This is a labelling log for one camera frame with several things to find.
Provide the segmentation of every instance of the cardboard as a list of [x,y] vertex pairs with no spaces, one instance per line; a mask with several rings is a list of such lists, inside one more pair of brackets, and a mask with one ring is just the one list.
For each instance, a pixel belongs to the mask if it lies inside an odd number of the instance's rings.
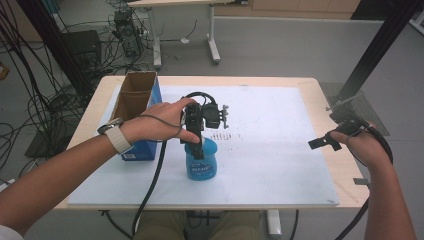
[[[125,76],[119,91],[112,118],[122,118],[124,121],[133,119],[156,103],[162,102],[159,81],[156,72],[131,72]],[[140,140],[123,153],[125,161],[154,160],[156,142]]]

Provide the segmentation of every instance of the black rod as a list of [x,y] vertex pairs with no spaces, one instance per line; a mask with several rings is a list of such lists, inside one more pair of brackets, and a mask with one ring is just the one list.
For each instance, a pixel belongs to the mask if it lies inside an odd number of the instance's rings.
[[336,100],[343,101],[358,93],[377,64],[414,15],[421,0],[398,1],[362,55]]

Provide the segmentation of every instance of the white watch strap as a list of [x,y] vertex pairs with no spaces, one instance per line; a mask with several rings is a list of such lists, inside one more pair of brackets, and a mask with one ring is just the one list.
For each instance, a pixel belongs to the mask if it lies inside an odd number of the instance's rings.
[[119,154],[128,151],[131,148],[131,144],[125,139],[119,126],[108,129],[105,134],[108,136],[110,142],[115,147]]

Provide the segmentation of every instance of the white paper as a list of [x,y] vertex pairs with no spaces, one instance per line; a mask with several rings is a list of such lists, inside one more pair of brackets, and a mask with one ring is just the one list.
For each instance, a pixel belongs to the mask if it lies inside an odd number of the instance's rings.
[[[229,105],[230,127],[221,124],[203,132],[218,145],[217,175],[190,180],[184,146],[170,140],[148,205],[266,209],[339,203],[321,151],[309,148],[308,141],[316,136],[297,88],[161,87],[168,102],[194,91],[213,96],[219,109]],[[126,162],[115,156],[75,190],[68,203],[140,204],[153,179],[160,146],[155,161]]]

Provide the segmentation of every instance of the blue spray bottle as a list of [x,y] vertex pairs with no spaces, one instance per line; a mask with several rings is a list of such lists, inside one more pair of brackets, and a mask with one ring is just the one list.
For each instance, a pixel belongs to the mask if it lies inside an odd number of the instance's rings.
[[215,153],[218,150],[218,146],[213,140],[204,137],[202,137],[202,143],[204,159],[194,159],[188,144],[186,143],[184,146],[187,175],[190,179],[196,181],[213,178],[217,170]]

